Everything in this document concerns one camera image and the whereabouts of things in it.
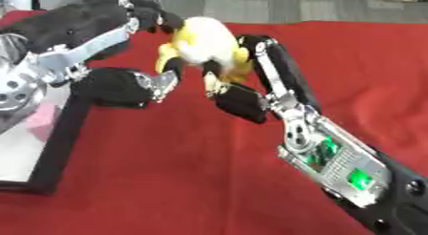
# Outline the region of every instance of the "stuffed toy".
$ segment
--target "stuffed toy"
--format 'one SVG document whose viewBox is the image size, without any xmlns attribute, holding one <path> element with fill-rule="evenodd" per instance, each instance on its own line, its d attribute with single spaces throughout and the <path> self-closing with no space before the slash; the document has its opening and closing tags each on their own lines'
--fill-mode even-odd
<svg viewBox="0 0 428 235">
<path fill-rule="evenodd" d="M 222 22 L 210 17 L 185 19 L 183 26 L 174 30 L 171 42 L 159 47 L 159 53 L 156 71 L 160 74 L 173 57 L 192 66 L 214 61 L 221 66 L 218 76 L 224 82 L 242 82 L 252 68 L 248 50 L 239 46 Z"/>
</svg>

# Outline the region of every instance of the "white surface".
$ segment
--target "white surface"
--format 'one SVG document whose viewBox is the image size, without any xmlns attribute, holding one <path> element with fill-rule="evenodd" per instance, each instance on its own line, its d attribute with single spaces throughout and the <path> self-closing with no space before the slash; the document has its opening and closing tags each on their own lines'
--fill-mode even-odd
<svg viewBox="0 0 428 235">
<path fill-rule="evenodd" d="M 68 87 L 50 88 L 44 101 L 63 108 L 69 94 Z M 20 123 L 0 135 L 0 181 L 26 182 L 45 143 L 30 133 L 25 123 Z"/>
</svg>

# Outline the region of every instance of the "red fabric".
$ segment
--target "red fabric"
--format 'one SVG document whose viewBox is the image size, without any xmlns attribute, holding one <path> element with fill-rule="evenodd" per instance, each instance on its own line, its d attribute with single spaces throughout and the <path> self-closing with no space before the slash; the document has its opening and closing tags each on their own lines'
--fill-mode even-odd
<svg viewBox="0 0 428 235">
<path fill-rule="evenodd" d="M 230 24 L 276 37 L 324 112 L 428 175 L 428 26 L 304 22 Z M 139 33 L 97 63 L 153 71 L 164 34 Z M 0 195 L 7 235 L 370 234 L 318 186 L 276 158 L 281 122 L 231 117 L 203 96 L 200 73 L 147 110 L 94 107 L 59 190 Z"/>
</svg>

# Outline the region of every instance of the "robotic hand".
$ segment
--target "robotic hand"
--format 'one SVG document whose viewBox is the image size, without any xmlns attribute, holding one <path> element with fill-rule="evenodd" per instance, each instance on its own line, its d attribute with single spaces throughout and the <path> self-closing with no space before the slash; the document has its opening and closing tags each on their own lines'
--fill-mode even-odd
<svg viewBox="0 0 428 235">
<path fill-rule="evenodd" d="M 109 101 L 94 95 L 88 85 L 105 89 L 112 86 L 105 80 L 108 76 L 119 77 L 136 89 L 133 93 L 140 93 L 133 105 L 161 100 L 179 81 L 177 70 L 156 78 L 140 72 L 122 74 L 124 69 L 109 69 L 106 75 L 97 69 L 92 75 L 85 65 L 122 52 L 133 33 L 154 32 L 158 25 L 169 32 L 180 28 L 182 20 L 155 1 L 83 0 L 0 29 L 0 134 L 35 111 L 48 85 L 76 82 L 73 88 L 81 95 Z M 126 97 L 110 96 L 113 103 Z"/>
<path fill-rule="evenodd" d="M 262 123 L 271 111 L 285 123 L 279 158 L 319 183 L 325 193 L 376 234 L 426 234 L 427 180 L 358 140 L 320 113 L 318 103 L 292 58 L 268 36 L 243 35 L 262 95 L 218 79 L 206 64 L 207 95 L 224 111 Z"/>
</svg>

